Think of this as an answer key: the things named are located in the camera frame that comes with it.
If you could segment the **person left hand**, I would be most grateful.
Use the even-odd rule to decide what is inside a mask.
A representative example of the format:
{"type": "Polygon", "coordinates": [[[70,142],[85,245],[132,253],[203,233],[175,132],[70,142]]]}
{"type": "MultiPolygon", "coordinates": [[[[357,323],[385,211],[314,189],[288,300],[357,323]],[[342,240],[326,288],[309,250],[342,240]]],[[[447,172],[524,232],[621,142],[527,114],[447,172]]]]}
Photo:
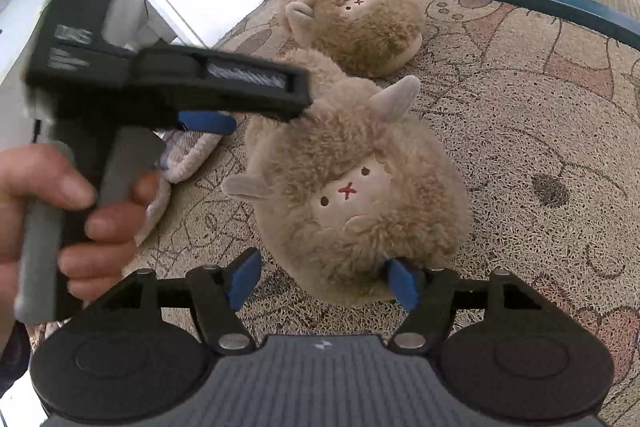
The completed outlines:
{"type": "MultiPolygon", "coordinates": [[[[134,236],[153,202],[160,174],[143,173],[131,185],[129,199],[94,210],[87,218],[87,240],[62,249],[58,269],[68,277],[67,289],[90,301],[119,282],[122,270],[137,254],[134,236]]],[[[85,210],[96,199],[93,186],[52,145],[32,144],[1,153],[1,343],[12,334],[18,262],[24,236],[26,205],[39,198],[65,210],[85,210]]]]}

